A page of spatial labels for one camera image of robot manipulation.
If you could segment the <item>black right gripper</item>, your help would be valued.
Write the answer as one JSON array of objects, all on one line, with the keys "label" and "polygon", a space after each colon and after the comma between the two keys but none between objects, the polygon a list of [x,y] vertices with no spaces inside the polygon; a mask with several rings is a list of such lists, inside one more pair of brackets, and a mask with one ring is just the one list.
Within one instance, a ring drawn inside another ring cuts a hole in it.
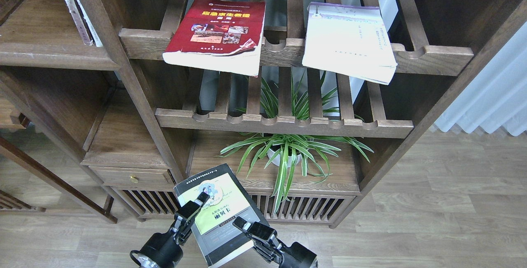
[{"label": "black right gripper", "polygon": [[294,242],[285,246],[277,236],[274,228],[258,221],[248,222],[237,216],[232,223],[248,238],[253,240],[255,251],[267,262],[275,262],[279,268],[317,268],[317,255],[310,249]]}]

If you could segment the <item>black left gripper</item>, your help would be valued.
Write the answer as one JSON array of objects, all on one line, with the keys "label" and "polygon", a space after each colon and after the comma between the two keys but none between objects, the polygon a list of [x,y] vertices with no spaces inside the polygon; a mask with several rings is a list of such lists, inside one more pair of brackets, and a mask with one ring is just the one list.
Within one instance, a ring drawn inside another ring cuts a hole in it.
[{"label": "black left gripper", "polygon": [[154,233],[147,243],[136,251],[136,264],[140,268],[175,268],[183,256],[183,246],[191,234],[191,227],[210,195],[201,192],[195,203],[186,203],[174,215],[174,222],[165,233]]}]

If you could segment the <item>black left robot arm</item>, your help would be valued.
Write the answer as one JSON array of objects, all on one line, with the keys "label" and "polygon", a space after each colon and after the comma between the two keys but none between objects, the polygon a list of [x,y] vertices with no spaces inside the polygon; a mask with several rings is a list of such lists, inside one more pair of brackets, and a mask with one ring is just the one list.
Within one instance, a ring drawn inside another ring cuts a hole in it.
[{"label": "black left robot arm", "polygon": [[140,268],[174,268],[183,256],[183,246],[192,234],[192,225],[209,195],[201,192],[174,215],[174,222],[165,233],[154,233],[139,250],[130,251],[130,258]]}]

